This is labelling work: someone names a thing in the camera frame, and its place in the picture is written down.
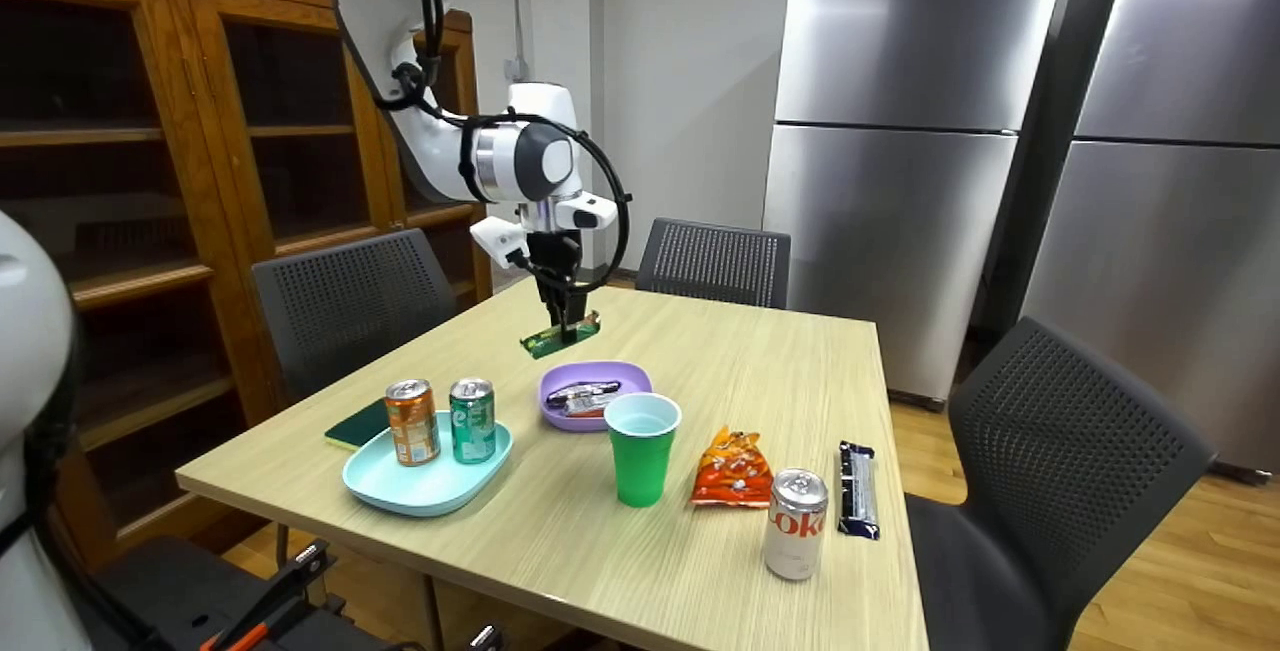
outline plastic cup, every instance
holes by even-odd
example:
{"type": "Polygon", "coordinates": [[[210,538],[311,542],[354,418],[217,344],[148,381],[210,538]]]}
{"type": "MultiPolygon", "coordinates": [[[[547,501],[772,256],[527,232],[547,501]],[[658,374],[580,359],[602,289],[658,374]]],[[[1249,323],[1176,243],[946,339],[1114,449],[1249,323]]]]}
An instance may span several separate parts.
{"type": "Polygon", "coordinates": [[[627,393],[604,405],[618,501],[643,509],[662,499],[680,416],[680,405],[658,393],[627,393]]]}

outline diet coke can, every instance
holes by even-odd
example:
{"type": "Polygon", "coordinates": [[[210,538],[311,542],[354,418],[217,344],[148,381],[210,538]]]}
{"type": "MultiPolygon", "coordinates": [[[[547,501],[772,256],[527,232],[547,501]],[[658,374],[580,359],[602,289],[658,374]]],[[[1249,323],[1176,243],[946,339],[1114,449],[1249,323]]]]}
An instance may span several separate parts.
{"type": "Polygon", "coordinates": [[[773,477],[764,565],[791,581],[818,570],[822,527],[827,521],[827,483],[808,469],[781,469],[773,477]]]}

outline refrigerator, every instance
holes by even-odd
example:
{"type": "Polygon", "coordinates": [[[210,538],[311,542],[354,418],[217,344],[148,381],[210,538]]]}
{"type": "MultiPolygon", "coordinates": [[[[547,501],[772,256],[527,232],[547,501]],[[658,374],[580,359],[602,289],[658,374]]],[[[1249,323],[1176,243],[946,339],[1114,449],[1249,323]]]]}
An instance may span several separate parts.
{"type": "Polygon", "coordinates": [[[1021,312],[1280,469],[1280,0],[1069,0],[1060,38],[1021,312]]]}
{"type": "Polygon", "coordinates": [[[1053,1],[787,0],[763,228],[901,399],[950,395],[1053,1]]]}

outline purple bowl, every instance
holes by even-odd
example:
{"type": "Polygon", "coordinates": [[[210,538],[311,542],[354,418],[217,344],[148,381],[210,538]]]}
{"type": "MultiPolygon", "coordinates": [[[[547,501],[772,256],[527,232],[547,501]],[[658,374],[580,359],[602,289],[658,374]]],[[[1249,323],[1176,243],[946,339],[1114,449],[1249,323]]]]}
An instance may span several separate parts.
{"type": "Polygon", "coordinates": [[[603,418],[577,420],[547,408],[547,396],[550,391],[581,381],[621,381],[622,388],[618,393],[653,391],[649,373],[645,373],[644,368],[636,365],[626,363],[626,361],[582,361],[582,363],[562,365],[562,367],[549,370],[543,375],[543,382],[538,385],[538,404],[541,407],[547,422],[561,431],[585,434],[609,428],[603,418]]]}

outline table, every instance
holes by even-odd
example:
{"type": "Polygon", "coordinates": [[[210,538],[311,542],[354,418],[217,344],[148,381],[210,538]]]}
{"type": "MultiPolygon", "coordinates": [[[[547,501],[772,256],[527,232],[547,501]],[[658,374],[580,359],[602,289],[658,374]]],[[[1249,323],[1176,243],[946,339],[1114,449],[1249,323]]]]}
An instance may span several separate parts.
{"type": "Polygon", "coordinates": [[[650,648],[925,650],[897,451],[873,324],[602,288],[598,336],[543,359],[517,338],[547,326],[518,283],[178,469],[179,485],[333,542],[650,648]],[[614,498],[607,434],[563,434],[536,405],[541,373],[626,359],[684,409],[662,501],[614,498]],[[348,451],[323,440],[398,379],[492,379],[513,449],[467,506],[393,515],[342,483],[348,451]],[[759,431],[774,469],[836,475],[837,443],[876,449],[879,541],[823,533],[817,576],[774,577],[765,513],[694,508],[698,459],[722,425],[759,431]]]}

